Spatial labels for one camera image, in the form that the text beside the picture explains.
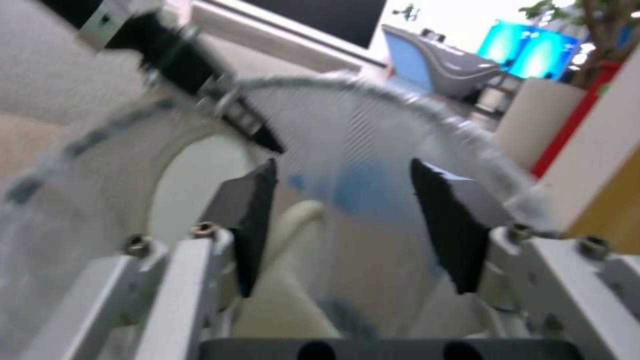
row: gray carpet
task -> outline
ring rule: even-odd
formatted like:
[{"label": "gray carpet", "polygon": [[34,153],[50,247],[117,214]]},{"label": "gray carpet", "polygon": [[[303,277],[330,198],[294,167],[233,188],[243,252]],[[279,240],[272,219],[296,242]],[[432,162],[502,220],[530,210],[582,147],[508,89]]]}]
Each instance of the gray carpet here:
[{"label": "gray carpet", "polygon": [[[102,117],[144,91],[135,54],[95,55],[35,1],[0,1],[0,111],[67,125]],[[217,38],[207,42],[241,76],[312,73]]]}]

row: red panel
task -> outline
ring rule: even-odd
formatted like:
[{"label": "red panel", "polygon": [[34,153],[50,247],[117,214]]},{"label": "red panel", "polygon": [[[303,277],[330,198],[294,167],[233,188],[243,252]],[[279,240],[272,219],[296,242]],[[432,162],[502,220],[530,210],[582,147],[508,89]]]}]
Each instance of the red panel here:
[{"label": "red panel", "polygon": [[617,62],[603,62],[600,66],[600,73],[595,82],[591,85],[573,113],[566,120],[556,137],[551,141],[547,149],[542,153],[538,162],[531,169],[531,173],[536,177],[542,177],[547,172],[549,166],[556,159],[556,156],[564,148],[580,123],[587,116],[591,108],[598,101],[602,87],[613,79],[621,64]]}]

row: white wall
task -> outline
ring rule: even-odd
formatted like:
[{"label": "white wall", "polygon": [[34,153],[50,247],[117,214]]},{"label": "white wall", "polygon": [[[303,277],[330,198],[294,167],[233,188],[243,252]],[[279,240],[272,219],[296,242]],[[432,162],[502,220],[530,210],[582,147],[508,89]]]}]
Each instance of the white wall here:
[{"label": "white wall", "polygon": [[[518,9],[535,2],[535,0],[387,0],[380,22],[416,32],[429,28],[445,34],[446,44],[474,53],[480,48],[487,32],[497,19],[525,23],[527,20],[518,13]],[[410,3],[422,9],[415,22],[406,22],[400,15],[392,14],[392,10],[403,9]],[[378,29],[370,50],[372,53],[384,56],[385,48],[384,38]]]},{"label": "white wall", "polygon": [[540,180],[562,230],[578,219],[640,144],[639,83],[636,49]]}]

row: blue object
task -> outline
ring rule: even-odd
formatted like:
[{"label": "blue object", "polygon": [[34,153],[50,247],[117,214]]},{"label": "blue object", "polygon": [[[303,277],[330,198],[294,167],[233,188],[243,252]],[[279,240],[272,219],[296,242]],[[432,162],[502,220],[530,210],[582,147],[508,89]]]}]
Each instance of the blue object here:
[{"label": "blue object", "polygon": [[524,79],[558,80],[578,48],[578,39],[537,28],[528,37],[509,73]]},{"label": "blue object", "polygon": [[409,83],[413,90],[422,94],[433,92],[429,70],[420,50],[407,39],[385,32],[389,53],[396,69],[399,83]]},{"label": "blue object", "polygon": [[559,79],[579,41],[534,26],[498,21],[477,54],[519,78]]},{"label": "blue object", "polygon": [[477,55],[493,60],[507,69],[509,61],[513,64],[520,55],[525,45],[522,41],[523,34],[530,29],[531,26],[528,25],[498,21],[484,38]]}]

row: wooden panel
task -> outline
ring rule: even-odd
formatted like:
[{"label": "wooden panel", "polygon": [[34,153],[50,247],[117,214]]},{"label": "wooden panel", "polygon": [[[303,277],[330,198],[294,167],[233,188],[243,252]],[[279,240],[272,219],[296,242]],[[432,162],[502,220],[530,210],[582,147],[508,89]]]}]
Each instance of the wooden panel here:
[{"label": "wooden panel", "polygon": [[618,252],[640,254],[640,147],[603,187],[569,233],[597,235],[609,240]]}]

